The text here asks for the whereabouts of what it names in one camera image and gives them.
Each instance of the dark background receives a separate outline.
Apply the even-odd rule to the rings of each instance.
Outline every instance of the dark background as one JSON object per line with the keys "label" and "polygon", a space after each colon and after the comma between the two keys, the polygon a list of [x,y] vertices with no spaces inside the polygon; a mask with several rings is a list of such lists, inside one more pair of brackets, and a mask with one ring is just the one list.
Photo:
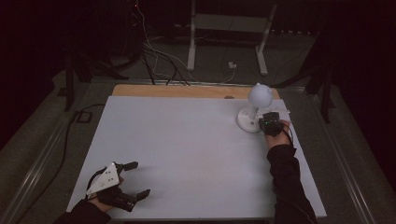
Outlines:
{"label": "dark background", "polygon": [[[120,1],[111,2],[114,7],[101,16],[110,17],[108,21],[116,24],[123,20],[120,15],[124,12],[118,12],[117,6],[122,6]],[[189,1],[140,2],[148,24],[159,34],[172,37],[177,33],[175,23],[189,23]],[[219,8],[222,13],[236,13],[234,7],[219,7],[219,4],[223,3],[203,0],[198,8],[212,13]],[[244,7],[238,9],[238,12],[244,11]],[[332,83],[340,88],[394,189],[396,150],[391,139],[396,115],[392,91],[396,75],[395,12],[395,3],[391,1],[293,2],[279,5],[273,23],[276,33],[318,34],[304,67],[334,62]],[[251,11],[252,16],[260,13],[260,10]],[[52,77],[64,69],[67,32],[80,31],[80,38],[90,40],[84,48],[95,49],[90,51],[95,56],[106,55],[111,48],[106,43],[111,38],[117,43],[118,36],[98,35],[103,33],[90,1],[2,1],[0,29],[2,148],[52,91]]]}

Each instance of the white metal frame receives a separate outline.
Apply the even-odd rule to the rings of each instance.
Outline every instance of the white metal frame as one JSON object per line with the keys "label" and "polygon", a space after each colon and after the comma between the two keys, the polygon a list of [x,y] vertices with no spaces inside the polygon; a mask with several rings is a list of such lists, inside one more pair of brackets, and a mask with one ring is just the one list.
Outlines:
{"label": "white metal frame", "polygon": [[260,73],[263,76],[267,76],[268,70],[265,64],[262,51],[264,50],[265,42],[270,33],[272,20],[274,19],[275,12],[276,12],[276,4],[273,4],[268,18],[234,17],[236,21],[241,21],[239,22],[239,26],[230,25],[227,29],[221,29],[220,27],[217,27],[213,23],[207,23],[205,21],[210,21],[211,19],[216,19],[218,21],[226,21],[227,18],[228,19],[231,18],[232,20],[234,18],[229,16],[221,16],[221,15],[196,14],[195,0],[191,0],[191,37],[190,37],[190,50],[189,50],[189,59],[187,62],[187,70],[192,72],[195,68],[195,51],[196,51],[195,30],[196,29],[231,30],[231,31],[262,33],[262,42],[260,43],[260,45],[256,46],[256,54],[257,54],[257,61],[260,67]]}

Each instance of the robotic hand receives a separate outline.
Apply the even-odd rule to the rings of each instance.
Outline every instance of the robotic hand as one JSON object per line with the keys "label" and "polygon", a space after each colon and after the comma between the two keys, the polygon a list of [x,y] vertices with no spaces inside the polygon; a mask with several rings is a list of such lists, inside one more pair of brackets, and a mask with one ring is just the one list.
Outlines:
{"label": "robotic hand", "polygon": [[276,137],[283,131],[284,124],[279,122],[279,113],[270,112],[262,115],[259,119],[260,129],[267,135]]}
{"label": "robotic hand", "polygon": [[[120,173],[122,170],[135,169],[137,165],[137,161],[125,165],[112,162],[107,168],[97,171],[88,183],[85,199],[87,200],[89,195],[96,193],[100,203],[132,212],[137,202],[149,196],[150,189],[146,189],[135,196],[123,193],[119,188]],[[100,175],[99,178],[91,185],[97,175]]]}

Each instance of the white lamp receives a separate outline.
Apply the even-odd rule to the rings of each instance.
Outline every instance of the white lamp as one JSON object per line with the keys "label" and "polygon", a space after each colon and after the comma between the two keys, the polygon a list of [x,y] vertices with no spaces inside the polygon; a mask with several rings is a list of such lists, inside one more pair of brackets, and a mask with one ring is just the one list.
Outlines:
{"label": "white lamp", "polygon": [[248,100],[252,107],[241,109],[236,118],[236,122],[242,130],[248,133],[257,133],[260,131],[259,108],[265,108],[272,103],[272,90],[268,86],[257,83],[256,86],[251,89]]}

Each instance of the white table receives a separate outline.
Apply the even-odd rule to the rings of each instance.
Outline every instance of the white table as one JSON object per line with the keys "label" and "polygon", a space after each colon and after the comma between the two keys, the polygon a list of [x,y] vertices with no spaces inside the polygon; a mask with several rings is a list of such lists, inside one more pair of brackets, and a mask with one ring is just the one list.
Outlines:
{"label": "white table", "polygon": [[[246,99],[110,96],[67,210],[84,196],[94,172],[113,161],[138,161],[135,170],[121,173],[125,181],[120,188],[128,194],[144,189],[151,193],[132,213],[111,210],[113,219],[273,217],[276,199],[262,133],[246,133],[235,123],[247,105]],[[270,107],[286,109],[282,100]],[[290,119],[288,113],[280,116]],[[291,129],[306,196],[317,217],[325,217],[292,125]]]}

